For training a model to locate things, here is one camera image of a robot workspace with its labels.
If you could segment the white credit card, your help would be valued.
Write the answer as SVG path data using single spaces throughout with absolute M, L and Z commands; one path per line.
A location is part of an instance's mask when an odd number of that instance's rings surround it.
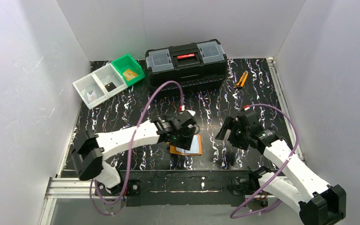
M 87 92 L 86 97 L 87 97 L 89 104 L 91 104 L 92 102 L 94 102 L 95 100 L 98 99 L 98 95 L 95 90 Z

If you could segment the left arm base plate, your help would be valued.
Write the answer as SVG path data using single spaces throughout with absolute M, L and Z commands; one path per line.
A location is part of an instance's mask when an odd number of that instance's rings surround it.
M 123 182 L 112 187 L 106 188 L 103 183 L 97 182 L 97 190 L 100 191 L 102 196 L 118 196 L 122 191 Z M 124 196 L 139 196 L 141 192 L 140 180 L 129 180 L 124 193 Z

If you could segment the orange card holder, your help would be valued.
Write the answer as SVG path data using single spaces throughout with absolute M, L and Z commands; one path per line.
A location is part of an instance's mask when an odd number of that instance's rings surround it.
M 201 135 L 194 135 L 190 150 L 184 150 L 171 145 L 169 147 L 171 154 L 176 154 L 181 156 L 197 156 L 197 155 L 202 155 L 203 153 Z

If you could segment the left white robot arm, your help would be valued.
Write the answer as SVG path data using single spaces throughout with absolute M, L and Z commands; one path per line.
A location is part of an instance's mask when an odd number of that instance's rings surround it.
M 159 115 L 151 120 L 126 129 L 90 134 L 82 146 L 73 149 L 71 158 L 79 180 L 94 179 L 113 188 L 122 181 L 117 169 L 106 160 L 133 148 L 168 143 L 189 150 L 198 128 L 195 111 L 185 110 L 176 116 Z

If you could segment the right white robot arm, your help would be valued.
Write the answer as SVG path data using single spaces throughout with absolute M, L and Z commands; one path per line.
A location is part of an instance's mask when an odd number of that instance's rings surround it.
M 278 167 L 287 180 L 275 176 L 262 166 L 249 173 L 248 179 L 234 180 L 229 189 L 237 195 L 262 191 L 274 195 L 298 213 L 305 225 L 334 225 L 346 217 L 346 191 L 340 185 L 330 185 L 309 169 L 275 131 L 264 128 L 253 111 L 226 117 L 215 139 L 223 140 L 230 131 L 228 142 L 236 148 L 257 149 Z

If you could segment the black credit card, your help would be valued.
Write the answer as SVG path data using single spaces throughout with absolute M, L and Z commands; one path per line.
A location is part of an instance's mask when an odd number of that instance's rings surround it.
M 115 84 L 113 82 L 110 82 L 105 85 L 105 88 L 106 88 L 107 92 L 110 92 L 110 91 L 115 90 L 117 87 L 115 86 Z

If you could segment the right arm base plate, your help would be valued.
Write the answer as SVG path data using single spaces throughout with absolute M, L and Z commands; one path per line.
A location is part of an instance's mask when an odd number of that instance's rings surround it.
M 248 178 L 235 178 L 231 180 L 231 184 L 227 189 L 233 195 L 252 195 L 260 185 L 258 181 L 249 180 Z

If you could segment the gold credit card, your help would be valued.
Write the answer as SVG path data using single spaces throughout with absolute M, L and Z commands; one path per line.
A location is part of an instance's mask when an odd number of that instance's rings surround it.
M 126 81 L 128 81 L 128 82 L 135 79 L 138 76 L 138 74 L 131 69 L 125 70 L 122 73 L 122 75 L 125 77 Z

